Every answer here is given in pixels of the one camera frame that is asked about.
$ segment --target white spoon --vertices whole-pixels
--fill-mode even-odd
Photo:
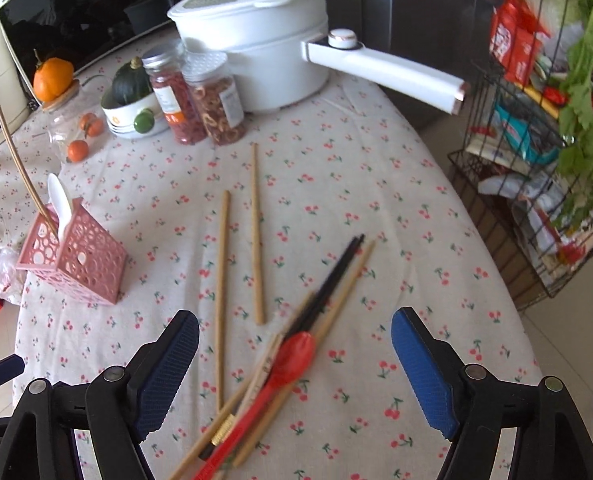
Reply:
[[[48,175],[48,193],[50,195],[50,202],[54,206],[56,215],[58,216],[58,240],[62,243],[65,228],[72,220],[74,205],[61,179],[54,173]]]

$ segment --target glass jar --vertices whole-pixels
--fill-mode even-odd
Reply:
[[[231,144],[245,135],[243,106],[227,64],[227,54],[188,53],[183,78],[190,87],[196,111],[215,144]]]
[[[83,83],[75,79],[64,94],[43,106],[49,117],[50,143],[61,162],[81,162],[105,143],[108,124],[100,98],[110,85],[103,75]]]
[[[208,134],[196,115],[190,89],[181,73],[182,43],[170,41],[143,54],[143,66],[177,142],[196,144]]]

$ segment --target green lime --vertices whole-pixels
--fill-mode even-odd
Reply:
[[[154,114],[150,108],[145,108],[134,118],[134,129],[140,134],[146,134],[154,127]]]

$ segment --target pink plastic container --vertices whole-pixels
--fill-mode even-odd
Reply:
[[[71,298],[86,303],[116,304],[128,253],[81,205],[73,200],[72,221],[64,243],[38,214],[23,244],[17,269],[31,270]],[[58,226],[58,217],[48,205]]]

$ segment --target spoon handle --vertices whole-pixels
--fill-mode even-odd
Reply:
[[[270,402],[272,395],[276,392],[277,387],[271,383],[266,384],[260,391],[259,396],[254,401],[243,415],[243,418],[234,426],[230,436],[221,443],[220,446],[212,453],[206,464],[201,468],[193,480],[210,480],[214,473],[218,470],[220,465],[225,461],[228,455],[234,450],[241,438],[245,435],[250,426],[257,420],[260,412],[265,408],[266,404]]]

